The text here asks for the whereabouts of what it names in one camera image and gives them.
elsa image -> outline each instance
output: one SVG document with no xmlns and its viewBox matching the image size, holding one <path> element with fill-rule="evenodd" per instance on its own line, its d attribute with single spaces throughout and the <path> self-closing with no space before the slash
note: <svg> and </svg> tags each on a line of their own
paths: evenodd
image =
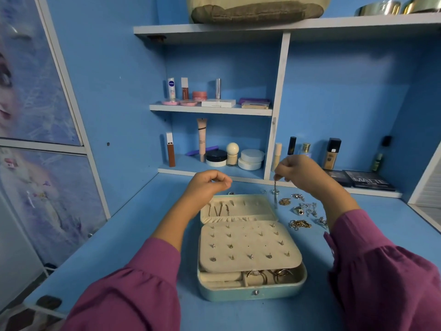
<svg viewBox="0 0 441 331">
<path fill-rule="evenodd" d="M 11 138 L 19 114 L 14 79 L 0 52 L 0 138 Z M 59 266 L 85 242 L 87 233 L 80 219 L 67 211 L 56 188 L 57 181 L 44 167 L 25 158 L 37 154 L 0 147 L 0 192 L 15 211 L 42 262 Z"/>
</svg>

right hand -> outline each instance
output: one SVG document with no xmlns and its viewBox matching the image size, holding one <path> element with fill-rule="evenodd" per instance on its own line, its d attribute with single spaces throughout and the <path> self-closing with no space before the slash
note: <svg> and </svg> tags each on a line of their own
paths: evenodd
<svg viewBox="0 0 441 331">
<path fill-rule="evenodd" d="M 274 180 L 285 178 L 296 187 L 317 198 L 320 190 L 336 182 L 311 158 L 300 154 L 282 160 L 274 170 Z"/>
</svg>

jewelry box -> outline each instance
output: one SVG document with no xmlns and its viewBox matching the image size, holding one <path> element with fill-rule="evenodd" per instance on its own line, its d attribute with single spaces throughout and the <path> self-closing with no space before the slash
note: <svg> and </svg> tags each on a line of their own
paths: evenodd
<svg viewBox="0 0 441 331">
<path fill-rule="evenodd" d="M 296 295 L 302 255 L 264 195 L 220 195 L 201 210 L 198 283 L 210 301 Z"/>
</svg>

wardrobe door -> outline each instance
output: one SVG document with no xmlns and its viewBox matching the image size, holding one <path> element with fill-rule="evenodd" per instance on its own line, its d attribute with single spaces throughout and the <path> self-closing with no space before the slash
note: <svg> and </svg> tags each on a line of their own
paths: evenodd
<svg viewBox="0 0 441 331">
<path fill-rule="evenodd" d="M 0 138 L 81 145 L 35 0 L 0 0 Z"/>
<path fill-rule="evenodd" d="M 0 192 L 43 263 L 59 266 L 106 222 L 85 156 L 0 147 Z"/>
</svg>

purple sleeve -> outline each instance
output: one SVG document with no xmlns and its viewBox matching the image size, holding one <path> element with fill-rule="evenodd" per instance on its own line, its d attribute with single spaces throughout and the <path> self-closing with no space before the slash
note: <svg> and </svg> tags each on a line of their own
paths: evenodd
<svg viewBox="0 0 441 331">
<path fill-rule="evenodd" d="M 325 239 L 349 330 L 441 330 L 440 275 L 430 261 L 394 245 L 363 210 L 343 214 Z"/>
<path fill-rule="evenodd" d="M 127 266 L 85 290 L 62 330 L 178 331 L 180 258 L 167 242 L 147 239 Z"/>
</svg>

